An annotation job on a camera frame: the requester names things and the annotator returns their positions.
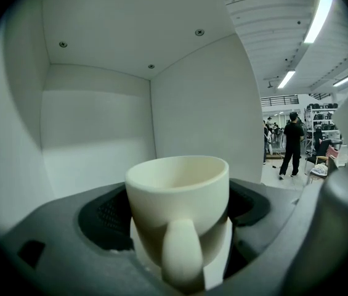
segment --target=white ceiling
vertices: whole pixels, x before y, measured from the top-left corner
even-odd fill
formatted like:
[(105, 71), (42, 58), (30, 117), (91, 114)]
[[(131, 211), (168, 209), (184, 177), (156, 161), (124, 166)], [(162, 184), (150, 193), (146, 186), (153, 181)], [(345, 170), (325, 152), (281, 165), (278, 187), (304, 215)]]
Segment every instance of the white ceiling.
[(332, 77), (348, 60), (348, 10), (341, 0), (334, 0), (319, 36), (307, 48), (296, 65), (296, 74), (282, 90), (276, 87), (301, 48), (318, 0), (224, 2), (248, 52), (261, 97), (337, 91), (332, 83), (348, 74), (346, 68), (344, 73)]
[[(146, 79), (235, 33), (222, 0), (43, 0), (42, 16), (53, 64), (95, 66)], [(195, 35), (199, 28), (204, 36)], [(61, 48), (60, 41), (68, 46)]]

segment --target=screw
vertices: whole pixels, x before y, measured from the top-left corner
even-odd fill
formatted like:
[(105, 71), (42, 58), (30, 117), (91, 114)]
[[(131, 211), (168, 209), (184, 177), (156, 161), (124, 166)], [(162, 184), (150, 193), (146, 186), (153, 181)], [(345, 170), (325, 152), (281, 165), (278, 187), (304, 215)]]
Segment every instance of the screw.
[(202, 28), (200, 28), (199, 30), (196, 30), (196, 32), (195, 32), (195, 34), (196, 34), (197, 36), (203, 36), (204, 33), (205, 33), (205, 31), (204, 31)]

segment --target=mug handle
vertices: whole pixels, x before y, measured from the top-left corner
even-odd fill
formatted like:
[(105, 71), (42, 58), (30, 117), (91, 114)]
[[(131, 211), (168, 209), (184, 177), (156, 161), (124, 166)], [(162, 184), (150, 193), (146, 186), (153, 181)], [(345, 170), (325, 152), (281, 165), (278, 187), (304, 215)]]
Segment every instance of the mug handle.
[(203, 252), (190, 219), (170, 221), (163, 239), (161, 275), (185, 294), (204, 289)]

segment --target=white mug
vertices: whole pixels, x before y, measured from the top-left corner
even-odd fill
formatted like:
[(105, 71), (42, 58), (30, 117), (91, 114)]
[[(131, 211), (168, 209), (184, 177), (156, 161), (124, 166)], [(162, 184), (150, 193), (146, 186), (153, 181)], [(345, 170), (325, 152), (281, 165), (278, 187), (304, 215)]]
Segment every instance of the white mug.
[(229, 165), (207, 156), (161, 158), (126, 173), (140, 241), (163, 279), (185, 293), (204, 288), (227, 221)]

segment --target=black pants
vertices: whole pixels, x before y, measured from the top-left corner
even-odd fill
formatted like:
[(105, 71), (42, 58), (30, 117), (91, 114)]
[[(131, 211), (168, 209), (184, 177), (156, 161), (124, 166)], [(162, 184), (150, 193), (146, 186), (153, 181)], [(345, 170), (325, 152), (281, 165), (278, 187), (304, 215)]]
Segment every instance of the black pants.
[(299, 166), (299, 156), (301, 153), (301, 147), (300, 146), (295, 146), (295, 147), (290, 147), (286, 146), (286, 154), (285, 158), (283, 159), (282, 166), (279, 171), (279, 175), (285, 175), (287, 167), (289, 165), (291, 156), (293, 156), (293, 172), (292, 175), (296, 175), (298, 173), (298, 166)]

